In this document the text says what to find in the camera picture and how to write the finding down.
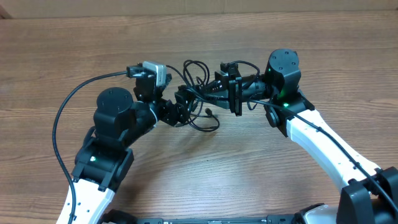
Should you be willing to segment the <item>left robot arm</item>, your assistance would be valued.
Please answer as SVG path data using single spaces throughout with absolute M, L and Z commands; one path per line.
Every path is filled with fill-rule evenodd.
M 95 125 L 76 155 L 72 186 L 58 223 L 139 223 L 133 215 L 106 208 L 134 161 L 131 144 L 159 121 L 174 126 L 188 120 L 192 99 L 182 91 L 175 98 L 172 103 L 151 93 L 134 101 L 128 90 L 119 87 L 99 94 Z

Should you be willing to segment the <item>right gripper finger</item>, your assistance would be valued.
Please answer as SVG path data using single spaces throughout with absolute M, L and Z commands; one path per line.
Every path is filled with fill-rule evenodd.
M 205 93 L 227 93 L 229 80 L 213 80 L 205 85 Z
M 229 109 L 229 94 L 227 91 L 200 93 L 200 97 L 205 101 L 205 103 L 209 103 L 224 109 Z

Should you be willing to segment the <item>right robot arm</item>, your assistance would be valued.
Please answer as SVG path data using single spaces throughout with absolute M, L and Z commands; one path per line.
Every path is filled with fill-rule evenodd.
M 304 148 L 340 194 L 336 207 L 318 203 L 276 223 L 397 223 L 397 169 L 380 168 L 326 124 L 299 88 L 296 51 L 273 51 L 263 74 L 242 77 L 238 65 L 220 65 L 214 81 L 199 89 L 205 99 L 237 116 L 244 102 L 263 105 L 269 124 Z

